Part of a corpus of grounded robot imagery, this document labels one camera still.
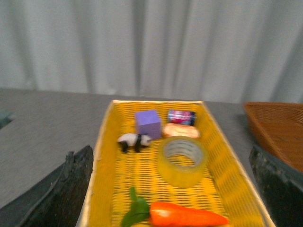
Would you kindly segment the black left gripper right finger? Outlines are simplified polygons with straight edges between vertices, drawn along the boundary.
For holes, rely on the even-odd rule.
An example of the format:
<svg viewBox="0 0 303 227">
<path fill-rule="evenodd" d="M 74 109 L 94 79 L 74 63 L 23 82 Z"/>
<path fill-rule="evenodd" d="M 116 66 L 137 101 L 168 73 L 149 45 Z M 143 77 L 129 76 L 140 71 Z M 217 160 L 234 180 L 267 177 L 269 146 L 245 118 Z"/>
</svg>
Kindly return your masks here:
<svg viewBox="0 0 303 227">
<path fill-rule="evenodd" d="M 303 225 L 303 174 L 259 146 L 249 162 L 261 198 L 277 227 Z"/>
</svg>

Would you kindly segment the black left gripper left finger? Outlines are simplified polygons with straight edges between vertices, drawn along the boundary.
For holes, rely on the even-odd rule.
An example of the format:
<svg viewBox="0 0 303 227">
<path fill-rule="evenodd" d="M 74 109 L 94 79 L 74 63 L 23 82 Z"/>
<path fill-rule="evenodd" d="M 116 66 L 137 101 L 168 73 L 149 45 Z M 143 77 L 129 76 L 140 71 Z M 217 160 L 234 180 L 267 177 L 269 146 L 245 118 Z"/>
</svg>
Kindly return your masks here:
<svg viewBox="0 0 303 227">
<path fill-rule="evenodd" d="M 81 213 L 92 168 L 93 149 L 68 152 L 65 162 L 0 209 L 2 227 L 74 227 Z"/>
</svg>

